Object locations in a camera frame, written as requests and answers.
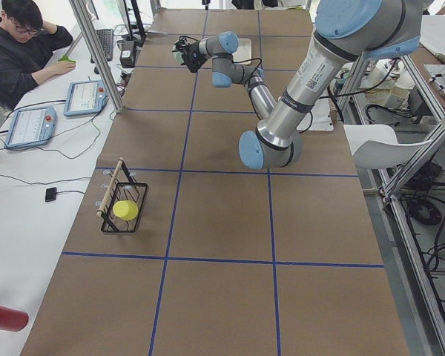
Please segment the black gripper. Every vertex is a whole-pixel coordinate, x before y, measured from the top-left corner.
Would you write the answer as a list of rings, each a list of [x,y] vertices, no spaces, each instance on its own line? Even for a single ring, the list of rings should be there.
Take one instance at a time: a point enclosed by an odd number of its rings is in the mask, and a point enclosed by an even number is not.
[[[196,73],[207,62],[207,56],[200,50],[200,44],[201,41],[193,43],[178,41],[173,46],[173,52],[182,52],[183,62],[191,73]]]

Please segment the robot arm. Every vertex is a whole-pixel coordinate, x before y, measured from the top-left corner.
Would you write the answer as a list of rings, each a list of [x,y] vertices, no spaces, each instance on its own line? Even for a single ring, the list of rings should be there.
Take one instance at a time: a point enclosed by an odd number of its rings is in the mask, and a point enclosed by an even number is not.
[[[321,1],[306,58],[279,99],[271,95],[261,69],[234,61],[239,39],[232,31],[192,43],[180,36],[172,51],[192,73],[211,60],[216,88],[245,87],[260,121],[241,135],[240,159],[254,170],[282,168],[300,157],[297,126],[342,66],[360,56],[392,59],[414,52],[422,14],[422,1]]]

